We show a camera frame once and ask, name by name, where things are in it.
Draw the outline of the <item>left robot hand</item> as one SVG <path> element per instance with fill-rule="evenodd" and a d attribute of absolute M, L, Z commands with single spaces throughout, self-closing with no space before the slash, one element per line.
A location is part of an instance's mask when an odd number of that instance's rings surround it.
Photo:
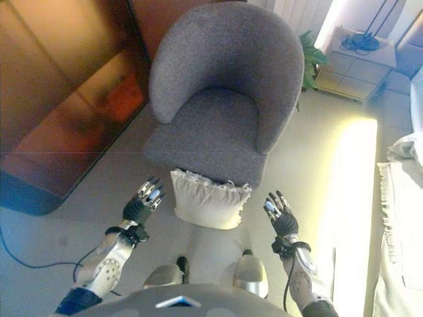
<path fill-rule="evenodd" d="M 123 219 L 144 225 L 161 204 L 165 194 L 160 179 L 150 177 L 145 181 L 123 209 Z"/>

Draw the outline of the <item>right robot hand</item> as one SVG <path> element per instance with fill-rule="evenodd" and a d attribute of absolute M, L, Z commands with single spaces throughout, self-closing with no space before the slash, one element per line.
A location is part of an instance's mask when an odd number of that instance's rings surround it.
<path fill-rule="evenodd" d="M 268 218 L 278 236 L 284 237 L 298 234 L 299 225 L 291 211 L 287 199 L 279 190 L 276 193 L 268 193 L 263 206 Z"/>

